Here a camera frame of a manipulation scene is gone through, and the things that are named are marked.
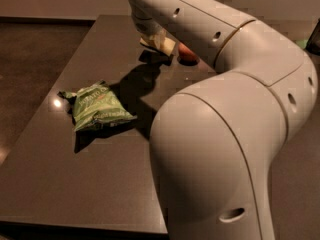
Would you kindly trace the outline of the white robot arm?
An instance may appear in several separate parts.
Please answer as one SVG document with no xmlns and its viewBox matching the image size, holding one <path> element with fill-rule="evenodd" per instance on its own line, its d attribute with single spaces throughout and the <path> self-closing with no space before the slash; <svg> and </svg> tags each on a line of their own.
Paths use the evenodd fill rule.
<svg viewBox="0 0 320 240">
<path fill-rule="evenodd" d="M 215 0 L 128 0 L 141 32 L 156 25 L 216 74 L 169 98 L 150 159 L 170 240 L 275 240 L 274 157 L 305 124 L 318 79 L 298 45 Z"/>
</svg>

